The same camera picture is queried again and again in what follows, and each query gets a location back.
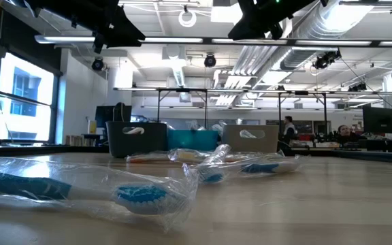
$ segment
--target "desk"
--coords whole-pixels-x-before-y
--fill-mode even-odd
[[[177,165],[127,165],[108,154],[32,159],[181,176]],[[199,187],[180,231],[82,214],[0,210],[0,244],[392,244],[392,164],[314,157],[295,173]]]
[[[386,150],[392,152],[392,140],[359,140],[360,144],[365,144],[370,150]]]

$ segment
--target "wall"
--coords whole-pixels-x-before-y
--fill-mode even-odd
[[[146,118],[157,118],[156,108],[141,108],[144,105],[157,105],[157,98],[154,97],[133,97],[133,115],[142,115]],[[178,105],[191,106],[191,103],[178,103],[177,97],[166,97],[161,101],[161,105]],[[297,111],[297,110],[283,110],[282,117],[292,116],[293,120],[321,120],[325,119],[323,110],[319,111]],[[189,118],[189,119],[203,119],[205,118],[204,110],[198,109],[160,109],[160,118]],[[210,119],[253,119],[260,120],[260,125],[265,125],[265,120],[278,120],[278,109],[273,110],[208,110],[208,118]],[[362,112],[345,112],[345,111],[328,111],[327,120],[331,121],[331,130],[338,130],[341,125],[356,125],[358,121],[362,121]]]
[[[108,81],[62,50],[56,143],[66,135],[87,132],[87,120],[95,119],[96,107],[107,101]]]

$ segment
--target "window frame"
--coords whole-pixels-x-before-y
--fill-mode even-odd
[[[17,58],[20,58],[24,61],[30,62],[29,60],[21,57],[20,55],[17,55],[16,53],[10,52],[10,54],[16,56]],[[20,102],[25,102],[25,103],[30,103],[33,105],[38,105],[38,106],[46,106],[50,108],[51,114],[50,114],[50,128],[49,128],[49,137],[48,140],[11,140],[11,139],[1,139],[2,142],[15,142],[15,143],[21,143],[21,144],[34,144],[34,143],[50,143],[54,144],[55,143],[55,131],[56,131],[56,115],[57,115],[57,102],[58,102],[58,93],[59,93],[59,81],[60,81],[60,74],[56,74],[54,72],[51,72],[54,75],[54,81],[52,85],[52,102],[50,105],[46,103],[42,103],[39,101],[36,101],[34,99],[29,99],[26,97],[21,97],[15,94],[11,93],[5,93],[0,91],[0,97],[6,97],[8,99],[13,99],[15,101],[20,101]]]

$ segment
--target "gray storage bin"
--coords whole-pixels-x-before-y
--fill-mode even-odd
[[[113,157],[167,150],[167,125],[156,122],[107,122],[108,145]],[[125,127],[141,127],[143,134],[127,135]]]

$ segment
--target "plastic wrapper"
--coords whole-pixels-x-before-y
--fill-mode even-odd
[[[179,161],[182,163],[202,163],[207,157],[209,157],[213,152],[202,152],[198,150],[191,150],[191,149],[173,149],[169,151],[169,160],[170,161]],[[148,155],[140,155],[139,159],[147,159]],[[260,153],[260,152],[237,152],[233,154],[227,154],[225,161],[228,163],[241,161],[245,159],[267,156],[267,155],[277,155],[277,153],[267,154],[267,153]]]
[[[148,154],[133,154],[127,157],[127,163],[168,162],[169,152],[150,152]]]
[[[285,157],[281,152],[251,157],[234,163],[221,162],[230,148],[219,146],[212,156],[203,164],[195,166],[200,183],[217,183],[231,178],[256,178],[272,174],[283,174],[295,171],[301,164],[302,158]]]
[[[111,221],[160,224],[167,231],[181,226],[195,199],[198,176],[186,165],[183,170],[183,178],[160,178],[0,157],[0,206],[83,212]]]
[[[206,130],[206,128],[203,126],[200,126],[196,120],[190,120],[190,121],[187,121],[186,123],[187,123],[187,126],[189,127],[190,130],[195,130],[195,131]]]
[[[240,137],[245,138],[245,139],[256,139],[257,138],[257,136],[253,135],[251,132],[249,132],[247,130],[241,130]]]
[[[220,126],[220,125],[218,125],[218,124],[212,125],[212,130],[217,131],[217,133],[218,133],[221,137],[223,136],[223,127],[222,127],[222,126]]]

